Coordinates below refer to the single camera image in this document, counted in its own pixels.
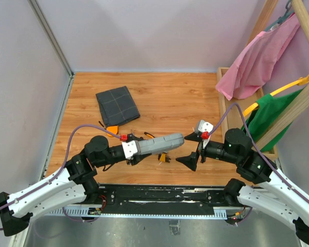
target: dark gray folded cloth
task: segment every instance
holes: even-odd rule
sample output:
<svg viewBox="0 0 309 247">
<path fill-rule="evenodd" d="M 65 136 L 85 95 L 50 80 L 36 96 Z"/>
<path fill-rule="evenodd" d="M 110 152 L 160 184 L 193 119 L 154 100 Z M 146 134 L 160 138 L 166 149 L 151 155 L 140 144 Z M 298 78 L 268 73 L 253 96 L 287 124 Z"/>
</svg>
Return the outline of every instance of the dark gray folded cloth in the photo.
<svg viewBox="0 0 309 247">
<path fill-rule="evenodd" d="M 106 127 L 124 125 L 140 117 L 138 108 L 126 86 L 98 93 L 96 98 Z"/>
</svg>

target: white wall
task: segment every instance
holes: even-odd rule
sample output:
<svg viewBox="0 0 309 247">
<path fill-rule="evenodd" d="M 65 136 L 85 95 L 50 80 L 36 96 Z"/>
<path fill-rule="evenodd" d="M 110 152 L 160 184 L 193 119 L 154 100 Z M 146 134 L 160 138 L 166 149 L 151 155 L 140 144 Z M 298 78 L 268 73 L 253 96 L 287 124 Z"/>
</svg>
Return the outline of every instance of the white wall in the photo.
<svg viewBox="0 0 309 247">
<path fill-rule="evenodd" d="M 0 0 L 0 192 L 36 182 L 67 83 L 28 1 Z"/>
<path fill-rule="evenodd" d="M 309 12 L 309 0 L 304 0 Z M 285 2 L 279 3 L 275 13 L 284 12 Z M 271 80 L 264 86 L 270 93 L 292 81 L 305 77 L 309 73 L 309 44 L 300 28 L 280 61 L 273 70 Z M 294 86 L 278 96 L 298 90 Z M 309 193 L 309 108 L 290 126 L 284 137 L 278 142 L 278 151 L 286 174 L 302 189 Z"/>
<path fill-rule="evenodd" d="M 264 0 L 38 0 L 74 71 L 215 72 Z"/>
</svg>

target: wooden rack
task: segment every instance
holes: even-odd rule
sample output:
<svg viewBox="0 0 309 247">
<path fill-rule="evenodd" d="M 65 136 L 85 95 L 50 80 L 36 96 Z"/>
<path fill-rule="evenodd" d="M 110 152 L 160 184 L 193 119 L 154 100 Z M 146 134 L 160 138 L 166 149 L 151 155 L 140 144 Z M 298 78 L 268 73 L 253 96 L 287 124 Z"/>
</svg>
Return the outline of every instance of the wooden rack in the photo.
<svg viewBox="0 0 309 247">
<path fill-rule="evenodd" d="M 267 0 L 264 7 L 259 15 L 259 18 L 253 28 L 251 36 L 248 43 L 252 41 L 255 36 L 264 29 L 267 25 L 270 16 L 277 4 L 278 0 Z M 295 14 L 297 15 L 300 25 L 306 35 L 309 42 L 309 14 L 302 2 L 302 0 L 291 0 L 292 7 Z M 228 70 L 226 67 L 219 67 L 217 71 L 217 80 L 219 81 L 224 73 Z M 262 89 L 259 89 L 252 96 L 247 99 L 238 100 L 233 98 L 228 101 L 224 95 L 219 93 L 219 108 L 220 115 L 222 116 L 226 111 L 226 108 L 233 102 L 238 102 L 244 110 L 246 107 L 250 106 L 257 99 L 263 96 Z M 301 91 L 301 93 L 289 104 L 289 106 L 278 116 L 278 118 L 268 127 L 262 137 L 256 142 L 257 146 L 262 149 L 266 146 L 275 136 L 277 136 L 282 130 L 284 130 L 292 121 L 294 121 L 307 107 L 309 106 L 309 83 Z M 226 120 L 222 123 L 222 135 L 231 128 L 240 128 L 242 125 L 242 120 L 237 112 L 237 109 L 231 110 L 228 114 Z M 278 157 L 276 147 L 273 148 L 269 153 L 266 154 L 269 158 Z"/>
</svg>

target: wooden tabletop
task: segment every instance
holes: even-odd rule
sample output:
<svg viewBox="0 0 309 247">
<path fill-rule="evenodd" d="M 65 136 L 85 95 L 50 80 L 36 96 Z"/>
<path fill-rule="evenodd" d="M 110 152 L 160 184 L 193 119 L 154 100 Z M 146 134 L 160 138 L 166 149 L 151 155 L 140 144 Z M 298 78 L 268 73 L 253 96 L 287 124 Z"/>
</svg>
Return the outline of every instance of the wooden tabletop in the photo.
<svg viewBox="0 0 309 247">
<path fill-rule="evenodd" d="M 193 132 L 197 122 L 204 119 L 213 125 L 219 121 L 218 92 L 215 90 L 216 74 L 207 73 L 77 73 L 63 115 L 59 133 L 51 156 L 47 175 L 57 170 L 64 159 L 70 133 L 81 124 L 98 125 L 101 120 L 96 93 L 127 86 L 141 117 L 119 127 L 120 134 L 144 136 L 144 131 L 154 136 L 180 132 L 184 136 Z M 74 135 L 69 158 L 79 153 L 95 135 L 104 135 L 110 146 L 120 145 L 93 128 L 82 128 Z M 221 142 L 221 128 L 211 137 Z M 170 163 L 159 164 L 158 156 L 145 158 L 135 166 L 126 162 L 115 164 L 110 170 L 97 169 L 95 179 L 100 183 L 115 184 L 165 184 L 165 185 L 215 185 L 224 186 L 231 178 L 242 181 L 236 166 L 207 159 L 198 163 L 196 172 L 189 170 L 175 158 L 195 151 L 197 143 L 185 141 L 184 145 L 169 152 Z"/>
</svg>

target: pink cloth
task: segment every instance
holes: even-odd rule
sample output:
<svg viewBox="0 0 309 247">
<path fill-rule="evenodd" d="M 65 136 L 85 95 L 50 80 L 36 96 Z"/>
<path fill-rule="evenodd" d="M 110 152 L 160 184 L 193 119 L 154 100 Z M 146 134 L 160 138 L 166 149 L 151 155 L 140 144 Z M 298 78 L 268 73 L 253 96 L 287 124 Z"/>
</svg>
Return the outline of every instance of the pink cloth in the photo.
<svg viewBox="0 0 309 247">
<path fill-rule="evenodd" d="M 293 14 L 273 31 L 260 32 L 237 57 L 217 83 L 216 89 L 228 100 L 245 99 L 271 77 L 274 65 L 284 53 L 300 24 Z"/>
</svg>

